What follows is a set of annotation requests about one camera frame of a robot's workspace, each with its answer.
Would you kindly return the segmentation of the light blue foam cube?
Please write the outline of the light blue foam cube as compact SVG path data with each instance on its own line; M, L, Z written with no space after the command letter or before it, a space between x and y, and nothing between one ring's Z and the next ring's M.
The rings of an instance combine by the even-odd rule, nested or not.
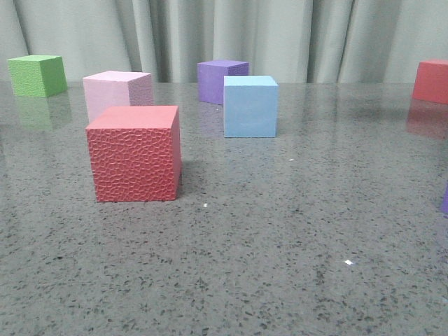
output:
M279 86L271 76L225 76L224 136L275 137Z

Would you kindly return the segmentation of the large red textured cube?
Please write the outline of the large red textured cube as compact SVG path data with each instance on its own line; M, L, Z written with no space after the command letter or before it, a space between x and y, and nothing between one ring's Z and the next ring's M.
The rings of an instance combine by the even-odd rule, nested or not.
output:
M181 175L177 106L114 106L85 131L97 201L176 199Z

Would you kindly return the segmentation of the purple foam cube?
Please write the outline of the purple foam cube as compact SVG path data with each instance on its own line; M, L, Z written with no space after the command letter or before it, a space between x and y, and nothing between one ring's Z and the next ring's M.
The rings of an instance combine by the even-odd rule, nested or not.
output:
M217 59L197 64L198 98L201 102L223 104L225 76L247 76L249 63Z

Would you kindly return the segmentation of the pink foam cube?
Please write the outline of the pink foam cube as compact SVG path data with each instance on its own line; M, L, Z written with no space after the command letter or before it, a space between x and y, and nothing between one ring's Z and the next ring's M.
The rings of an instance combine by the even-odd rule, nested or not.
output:
M105 71L83 78L88 120L112 106L153 105L152 75L145 72Z

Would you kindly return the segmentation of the grey-green curtain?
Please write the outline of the grey-green curtain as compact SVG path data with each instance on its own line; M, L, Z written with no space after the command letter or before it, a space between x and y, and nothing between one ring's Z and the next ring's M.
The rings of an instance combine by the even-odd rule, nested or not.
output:
M241 60L280 83L411 83L447 58L446 1L2 1L7 59L60 55L71 81L105 70L196 80Z

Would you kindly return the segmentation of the green foam cube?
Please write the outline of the green foam cube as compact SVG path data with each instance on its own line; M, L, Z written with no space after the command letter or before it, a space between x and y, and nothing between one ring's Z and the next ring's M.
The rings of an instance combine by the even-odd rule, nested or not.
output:
M67 90L62 56L28 55L7 60L13 93L50 97Z

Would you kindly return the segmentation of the purple cube at edge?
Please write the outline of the purple cube at edge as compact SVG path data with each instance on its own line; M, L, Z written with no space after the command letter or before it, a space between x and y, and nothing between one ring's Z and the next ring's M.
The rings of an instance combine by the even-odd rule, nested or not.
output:
M445 192L440 205L440 210L444 214L448 214L448 185L445 188Z

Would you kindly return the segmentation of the red foam cube far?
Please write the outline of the red foam cube far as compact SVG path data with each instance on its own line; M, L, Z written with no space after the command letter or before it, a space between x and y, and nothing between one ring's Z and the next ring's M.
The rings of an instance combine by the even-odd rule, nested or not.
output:
M412 98L447 104L446 59L430 59L419 63Z

